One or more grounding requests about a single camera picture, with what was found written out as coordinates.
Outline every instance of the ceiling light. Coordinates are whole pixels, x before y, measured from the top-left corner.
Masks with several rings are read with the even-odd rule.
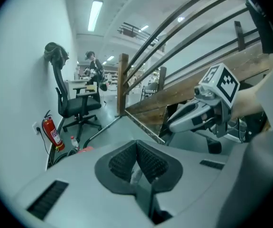
[[[179,18],[178,18],[178,22],[180,23],[180,22],[182,22],[184,19],[185,19],[185,17],[179,17]]]
[[[90,18],[89,18],[89,25],[88,25],[88,31],[94,31],[97,18],[100,12],[100,9],[102,8],[103,1],[101,0],[94,0],[91,7],[90,12]]]
[[[111,61],[114,58],[114,56],[110,56],[107,61]]]
[[[149,26],[148,25],[145,25],[143,28],[141,28],[138,32],[141,32],[142,30],[148,28]]]

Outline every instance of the black hair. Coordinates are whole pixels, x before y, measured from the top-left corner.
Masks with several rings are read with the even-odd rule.
[[[95,53],[93,52],[93,51],[87,51],[86,53],[85,53],[85,59],[87,60],[87,59],[89,59],[90,58],[90,56],[95,56]]]

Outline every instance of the red fire extinguisher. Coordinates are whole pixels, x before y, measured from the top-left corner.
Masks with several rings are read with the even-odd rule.
[[[47,138],[54,144],[56,151],[62,151],[65,148],[65,144],[60,138],[57,129],[53,123],[52,115],[49,114],[50,110],[48,110],[44,119],[42,120],[41,127],[45,132]]]

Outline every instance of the water bottle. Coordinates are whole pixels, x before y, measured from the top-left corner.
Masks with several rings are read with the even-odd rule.
[[[71,143],[72,143],[74,148],[79,150],[79,144],[78,144],[77,140],[74,138],[74,136],[71,136]]]

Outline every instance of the floor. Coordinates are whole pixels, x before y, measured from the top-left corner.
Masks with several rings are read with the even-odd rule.
[[[126,106],[130,106],[139,102],[140,94],[129,94],[126,98]],[[116,105],[117,98],[115,95],[101,95],[102,107],[98,110],[90,112],[90,115],[95,114],[98,118],[95,123],[101,124],[104,128],[106,125],[111,123],[115,119],[116,115]],[[68,118],[65,120],[64,125],[74,121],[74,117]],[[65,143],[65,149],[61,152],[55,153],[55,159],[68,152],[72,148],[71,136],[76,137],[78,126],[68,127],[68,131],[65,133],[63,130],[60,132],[60,137]],[[94,134],[98,132],[96,127],[84,125],[82,129],[82,134],[80,138],[80,148],[83,147],[83,144]],[[125,140],[131,139],[144,139],[152,140],[143,130],[141,130],[136,124],[134,124],[128,117],[122,117],[116,124],[112,125],[111,128],[105,130],[98,137],[94,138],[89,142],[88,146],[93,148],[98,148],[105,146],[110,143],[116,143]]]

